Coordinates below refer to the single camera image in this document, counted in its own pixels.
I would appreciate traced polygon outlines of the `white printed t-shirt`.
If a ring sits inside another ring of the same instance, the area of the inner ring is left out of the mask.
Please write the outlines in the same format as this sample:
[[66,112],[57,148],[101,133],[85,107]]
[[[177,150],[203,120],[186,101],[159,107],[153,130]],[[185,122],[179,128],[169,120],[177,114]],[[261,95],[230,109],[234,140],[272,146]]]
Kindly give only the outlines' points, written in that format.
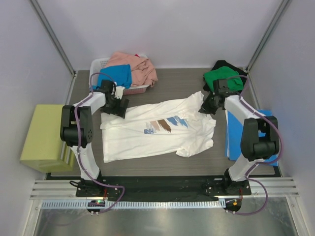
[[201,91],[184,99],[128,108],[125,118],[101,114],[103,161],[175,153],[189,158],[210,149],[216,120],[199,109]]

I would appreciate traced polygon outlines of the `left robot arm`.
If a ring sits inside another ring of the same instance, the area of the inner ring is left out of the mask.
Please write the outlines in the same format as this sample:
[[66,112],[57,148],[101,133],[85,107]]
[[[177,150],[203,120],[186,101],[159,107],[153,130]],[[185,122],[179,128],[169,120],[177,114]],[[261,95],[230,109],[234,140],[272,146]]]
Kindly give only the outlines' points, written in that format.
[[90,180],[87,190],[95,197],[104,192],[104,184],[97,180],[100,168],[92,150],[93,114],[102,110],[108,115],[125,118],[129,100],[123,99],[124,90],[124,87],[104,80],[97,90],[91,90],[84,99],[62,108],[60,138],[75,154],[81,179]]

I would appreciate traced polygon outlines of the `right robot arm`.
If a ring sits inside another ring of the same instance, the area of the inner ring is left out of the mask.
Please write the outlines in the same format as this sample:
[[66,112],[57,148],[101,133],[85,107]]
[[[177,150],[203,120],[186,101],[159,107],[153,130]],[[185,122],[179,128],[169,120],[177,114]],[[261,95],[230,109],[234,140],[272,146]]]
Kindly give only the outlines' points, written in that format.
[[242,124],[240,140],[241,155],[234,165],[227,169],[222,189],[232,195],[240,188],[241,181],[265,160],[279,153],[280,134],[278,120],[265,116],[247,103],[242,95],[228,87],[232,78],[213,81],[213,91],[202,103],[199,112],[214,115],[221,108],[230,112]]

